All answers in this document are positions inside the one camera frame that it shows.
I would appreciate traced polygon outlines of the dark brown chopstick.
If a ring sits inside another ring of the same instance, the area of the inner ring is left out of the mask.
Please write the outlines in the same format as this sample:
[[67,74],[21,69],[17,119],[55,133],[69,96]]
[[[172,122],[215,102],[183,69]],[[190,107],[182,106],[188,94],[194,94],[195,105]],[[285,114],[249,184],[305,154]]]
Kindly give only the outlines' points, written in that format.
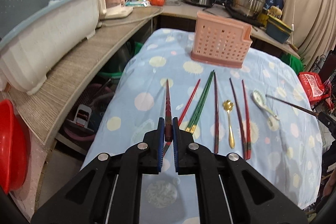
[[308,109],[306,109],[306,108],[304,108],[304,107],[295,105],[295,104],[290,103],[290,102],[286,102],[286,101],[284,101],[284,100],[281,100],[281,99],[276,98],[276,97],[274,97],[274,96],[271,96],[271,95],[269,95],[269,94],[266,94],[265,96],[266,96],[267,98],[271,98],[271,99],[276,100],[276,101],[278,101],[278,102],[282,102],[282,103],[284,103],[284,104],[286,104],[286,105],[289,105],[289,106],[291,106],[291,107],[293,107],[293,108],[296,108],[296,109],[298,109],[298,110],[301,110],[301,111],[303,111],[303,112],[305,112],[305,113],[307,113],[307,114],[310,114],[310,115],[312,115],[312,116],[315,116],[316,118],[318,117],[318,113],[317,113],[317,112],[314,112],[314,111],[312,111],[312,110],[308,110]]

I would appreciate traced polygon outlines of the dark maroon chopstick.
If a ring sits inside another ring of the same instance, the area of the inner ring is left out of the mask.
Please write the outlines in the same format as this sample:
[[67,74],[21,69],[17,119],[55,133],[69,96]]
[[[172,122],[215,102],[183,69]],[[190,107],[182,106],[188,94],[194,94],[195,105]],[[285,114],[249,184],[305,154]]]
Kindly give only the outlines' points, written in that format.
[[214,93],[215,93],[214,154],[217,154],[219,150],[219,104],[218,104],[218,85],[217,85],[216,73],[214,73]]

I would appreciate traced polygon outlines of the white ceramic spoon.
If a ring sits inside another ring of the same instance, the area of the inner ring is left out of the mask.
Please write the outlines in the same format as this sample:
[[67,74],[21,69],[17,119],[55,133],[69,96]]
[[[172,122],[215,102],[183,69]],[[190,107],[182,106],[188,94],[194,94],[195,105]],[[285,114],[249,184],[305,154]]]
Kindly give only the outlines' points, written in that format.
[[276,120],[280,120],[280,118],[277,116],[277,114],[275,114],[267,105],[266,105],[266,99],[263,96],[263,94],[258,91],[258,90],[254,90],[252,92],[252,99],[255,102],[255,104],[262,110],[265,110],[266,112],[268,112],[274,119]]

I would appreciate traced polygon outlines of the red chopstick black end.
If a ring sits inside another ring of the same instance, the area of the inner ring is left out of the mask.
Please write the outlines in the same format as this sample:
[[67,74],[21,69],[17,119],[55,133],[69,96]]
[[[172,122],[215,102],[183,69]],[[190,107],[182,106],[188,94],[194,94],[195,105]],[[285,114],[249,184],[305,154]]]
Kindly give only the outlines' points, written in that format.
[[245,159],[249,160],[251,158],[251,127],[250,127],[250,119],[249,119],[249,107],[248,107],[248,96],[245,88],[244,80],[241,81],[242,87],[243,87],[243,94],[244,94],[244,106],[245,106],[245,123],[246,123],[246,149],[245,149]]

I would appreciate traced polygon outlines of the blue wet wipes pack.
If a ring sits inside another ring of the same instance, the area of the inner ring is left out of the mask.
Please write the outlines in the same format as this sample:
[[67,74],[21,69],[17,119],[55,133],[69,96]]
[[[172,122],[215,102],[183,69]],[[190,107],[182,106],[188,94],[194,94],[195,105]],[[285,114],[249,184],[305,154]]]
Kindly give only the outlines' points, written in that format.
[[148,0],[127,1],[125,6],[126,7],[149,7],[151,6],[151,3]]

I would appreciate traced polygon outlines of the bright red chopstick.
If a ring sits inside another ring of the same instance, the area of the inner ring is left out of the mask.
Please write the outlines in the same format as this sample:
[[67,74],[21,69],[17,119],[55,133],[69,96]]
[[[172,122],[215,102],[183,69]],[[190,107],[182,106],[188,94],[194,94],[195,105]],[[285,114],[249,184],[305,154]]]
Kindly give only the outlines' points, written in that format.
[[197,89],[198,89],[198,86],[199,86],[200,82],[201,82],[201,79],[198,79],[198,81],[197,81],[197,83],[196,83],[196,85],[195,85],[195,87],[193,89],[193,92],[191,93],[191,95],[190,95],[190,97],[189,97],[189,99],[187,101],[187,104],[184,107],[184,109],[183,109],[183,111],[182,111],[182,113],[181,113],[181,115],[179,117],[179,120],[178,120],[178,125],[179,126],[181,125],[181,123],[182,123],[182,121],[183,121],[183,119],[184,119],[184,117],[185,117],[185,115],[187,113],[187,110],[190,107],[190,104],[191,104],[191,102],[192,102],[192,100],[194,98],[195,93],[197,92]]

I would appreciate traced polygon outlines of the red plastic bag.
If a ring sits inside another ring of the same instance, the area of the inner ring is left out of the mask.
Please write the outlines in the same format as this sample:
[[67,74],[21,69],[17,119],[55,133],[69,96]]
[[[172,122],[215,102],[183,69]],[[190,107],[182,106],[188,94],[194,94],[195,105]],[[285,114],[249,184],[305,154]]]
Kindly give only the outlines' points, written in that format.
[[310,105],[315,105],[331,95],[327,84],[324,84],[315,72],[300,72],[298,74],[300,83],[305,91]]

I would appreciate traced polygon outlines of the white dish rack tub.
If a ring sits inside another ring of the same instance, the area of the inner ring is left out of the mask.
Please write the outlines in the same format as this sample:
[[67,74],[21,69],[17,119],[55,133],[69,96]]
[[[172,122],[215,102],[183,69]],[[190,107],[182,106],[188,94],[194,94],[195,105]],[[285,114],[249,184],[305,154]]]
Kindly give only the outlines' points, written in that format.
[[74,46],[95,34],[98,0],[52,0],[1,41],[1,90],[36,93]]

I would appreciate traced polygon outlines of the red tomato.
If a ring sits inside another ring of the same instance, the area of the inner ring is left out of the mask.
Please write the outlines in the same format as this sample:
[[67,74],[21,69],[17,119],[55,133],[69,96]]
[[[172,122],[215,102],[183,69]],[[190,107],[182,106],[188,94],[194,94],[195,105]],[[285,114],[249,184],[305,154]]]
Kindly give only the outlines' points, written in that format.
[[150,2],[152,6],[164,6],[165,5],[165,0],[151,0]]

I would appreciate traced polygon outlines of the black induction cooktop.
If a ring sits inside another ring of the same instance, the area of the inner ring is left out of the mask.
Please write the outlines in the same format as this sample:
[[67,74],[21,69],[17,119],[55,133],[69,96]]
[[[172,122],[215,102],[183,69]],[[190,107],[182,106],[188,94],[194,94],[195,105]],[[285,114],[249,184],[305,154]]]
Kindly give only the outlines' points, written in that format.
[[253,25],[255,27],[263,27],[264,25],[257,21],[254,17],[245,16],[237,11],[235,11],[230,5],[224,5],[225,9],[228,11],[230,16],[234,19],[241,20],[245,23]]

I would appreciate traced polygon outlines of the dark brown-red chopstick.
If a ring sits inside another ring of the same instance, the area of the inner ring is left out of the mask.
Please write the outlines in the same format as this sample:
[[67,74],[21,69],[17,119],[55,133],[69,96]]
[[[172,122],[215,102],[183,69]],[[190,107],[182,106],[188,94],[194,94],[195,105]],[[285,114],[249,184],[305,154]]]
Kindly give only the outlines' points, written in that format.
[[232,82],[231,79],[229,79],[229,81],[230,81],[230,86],[231,86],[231,89],[232,89],[232,94],[233,94],[233,97],[234,97],[234,102],[235,102],[235,105],[236,105],[236,112],[237,112],[238,121],[239,121],[241,144],[242,144],[242,148],[243,148],[243,159],[247,160],[248,159],[248,151],[247,151],[247,142],[246,142],[246,139],[245,139],[243,121],[242,121],[242,114],[241,114],[240,107],[239,107],[239,104],[238,104],[238,99],[237,99],[237,96],[236,96],[236,92],[235,92],[235,89],[234,89],[233,82]]

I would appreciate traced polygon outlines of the dark red patterned chopstick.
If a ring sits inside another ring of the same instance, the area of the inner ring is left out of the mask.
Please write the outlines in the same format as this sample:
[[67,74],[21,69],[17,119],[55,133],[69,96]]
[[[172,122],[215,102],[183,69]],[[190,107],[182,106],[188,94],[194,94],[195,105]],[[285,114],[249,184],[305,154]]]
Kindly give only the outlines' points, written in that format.
[[170,103],[170,89],[169,89],[169,80],[166,80],[166,102],[165,102],[165,146],[163,149],[163,155],[166,154],[171,141],[173,140],[173,125],[171,118],[171,103]]

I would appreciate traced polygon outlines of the green plastic bag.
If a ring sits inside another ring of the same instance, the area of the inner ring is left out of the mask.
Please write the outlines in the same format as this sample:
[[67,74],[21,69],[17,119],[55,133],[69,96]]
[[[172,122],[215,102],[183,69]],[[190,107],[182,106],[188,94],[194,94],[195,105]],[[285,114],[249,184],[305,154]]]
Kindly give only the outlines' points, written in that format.
[[280,57],[280,60],[289,65],[296,74],[304,71],[304,66],[301,60],[289,53],[283,53]]

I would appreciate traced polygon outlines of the gold flower spoon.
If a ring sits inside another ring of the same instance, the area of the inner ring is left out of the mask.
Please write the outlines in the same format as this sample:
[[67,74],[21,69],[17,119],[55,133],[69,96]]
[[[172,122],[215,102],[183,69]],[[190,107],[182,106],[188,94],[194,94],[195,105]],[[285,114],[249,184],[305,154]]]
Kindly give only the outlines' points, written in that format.
[[232,123],[231,123],[231,112],[233,110],[234,104],[230,100],[226,100],[223,102],[223,108],[225,112],[227,113],[228,118],[228,142],[231,149],[234,149],[235,147],[235,139],[232,129]]

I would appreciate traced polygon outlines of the grey wood countertop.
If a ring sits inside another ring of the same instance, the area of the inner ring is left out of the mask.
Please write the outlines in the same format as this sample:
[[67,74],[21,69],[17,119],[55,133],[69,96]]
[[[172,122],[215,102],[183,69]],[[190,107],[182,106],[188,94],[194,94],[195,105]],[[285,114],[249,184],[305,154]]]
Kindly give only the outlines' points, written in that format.
[[43,150],[51,147],[67,114],[89,82],[117,50],[154,17],[196,20],[198,11],[201,7],[186,3],[136,8],[127,18],[108,20],[92,38],[69,51],[47,73],[47,80],[35,94],[29,96],[7,86],[7,95],[30,129],[33,141]]

